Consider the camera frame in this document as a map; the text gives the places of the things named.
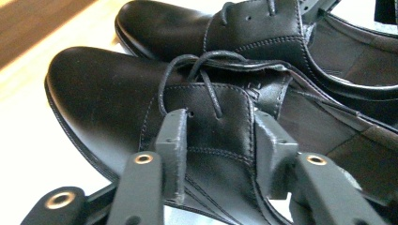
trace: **metal rivet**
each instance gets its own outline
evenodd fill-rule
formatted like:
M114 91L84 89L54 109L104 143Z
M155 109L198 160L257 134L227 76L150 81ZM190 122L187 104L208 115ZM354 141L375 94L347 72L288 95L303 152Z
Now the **metal rivet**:
M307 161L317 166L325 166L326 164L328 164L323 158L314 155L307 156Z
M140 156L135 158L135 163L137 163L137 164L147 164L147 163L151 162L152 159L153 159L153 157L150 156L150 155L140 155Z
M59 209L67 206L75 199L76 194L71 191L65 191L53 195L46 203L48 209Z

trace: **black shoelace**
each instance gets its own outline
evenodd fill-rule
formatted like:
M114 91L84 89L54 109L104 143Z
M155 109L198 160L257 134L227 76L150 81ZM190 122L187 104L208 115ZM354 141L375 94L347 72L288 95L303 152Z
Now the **black shoelace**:
M196 60L191 68L190 75L188 76L188 83L191 83L196 80L198 74L202 77L203 82L205 84L206 90L210 95L214 111L216 113L217 118L222 117L222 108L220 103L217 99L216 92L214 91L213 85L208 77L208 74L201 69L201 66L208 60L212 58L228 58L228 59L237 59L239 61L247 61L242 55L234 52L228 51L214 51L214 52L207 52L204 53L201 57L197 57L193 54L183 54L179 57L175 58L170 62L167 66L166 70L164 71L164 75L161 79L161 83L159 84L159 92L158 92L158 102L159 102L159 110L161 115L165 116L167 114L166 108L164 106L164 89L166 87L167 80L169 79L170 75L173 72L175 67L179 67L182 65L186 65L191 60Z

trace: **dress shoe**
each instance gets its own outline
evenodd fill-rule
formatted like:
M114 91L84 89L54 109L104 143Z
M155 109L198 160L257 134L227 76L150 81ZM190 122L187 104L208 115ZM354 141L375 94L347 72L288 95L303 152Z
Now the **dress shoe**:
M227 3L215 15L132 1L115 19L116 33L137 56L170 61L184 53L228 50L283 60L344 105L398 128L397 37L328 13L305 27L296 0Z
M232 52L206 56L180 56L184 60L168 66L71 48L52 61L46 92L77 149L111 180L131 154L148 149L165 112L187 109L188 196L184 205L166 204L228 224L287 223L255 194L253 177L262 161L255 160L254 111L276 118L301 152L332 158L364 193L387 199L398 188L397 130L337 103L285 62L250 61ZM207 74L203 82L195 82L198 70Z

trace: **leather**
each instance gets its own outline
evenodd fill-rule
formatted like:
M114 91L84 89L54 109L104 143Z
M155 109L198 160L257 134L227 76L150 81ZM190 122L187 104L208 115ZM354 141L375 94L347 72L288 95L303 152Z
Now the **leather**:
M163 61L182 53L201 54L214 50L233 51L251 59L283 60L298 68L320 89L344 105L388 125L398 126L397 82L382 82L383 79L380 79L381 82L366 82L368 79L362 79L360 84L355 84L325 73L305 44L298 2L277 1L275 7L276 13L271 15L268 1L247 1L226 7L211 17L163 3L133 1L120 10L115 28L122 42L133 53ZM152 16L153 10L157 12L156 17ZM379 40L390 39L381 35L378 37L381 37ZM393 64L396 54L387 55L381 51L381 55L390 60L389 68L396 68ZM331 58L333 55L320 54L319 57ZM357 69L353 70L355 76L361 77L361 69L368 68L366 65L358 64Z
M123 172L129 156L147 150L159 132L157 96L166 67L82 47L59 53L49 67L46 91L58 121L83 156L111 180ZM224 60L211 61L204 69L213 81L222 118L216 117L203 83L186 83L187 67L175 70L166 86L168 112L181 108L193 112L187 122L187 198L182 206L166 201L168 205L228 224L287 223L261 197L255 182L255 109L271 113L277 109L274 116L298 141L300 151L331 155L350 173L368 167L349 161L367 158L361 143L371 130L380 134L366 143L367 149L378 149L374 163L386 159L391 165L398 163L398 146L388 144L396 142L397 130L336 104L287 64ZM248 85L253 81L260 84ZM253 90L257 97L249 95ZM268 98L277 98L278 104L267 104L272 101ZM355 157L345 157L351 152ZM362 176L359 183L365 193L387 198L398 188L397 168L372 169L378 176ZM374 187L389 188L381 193Z

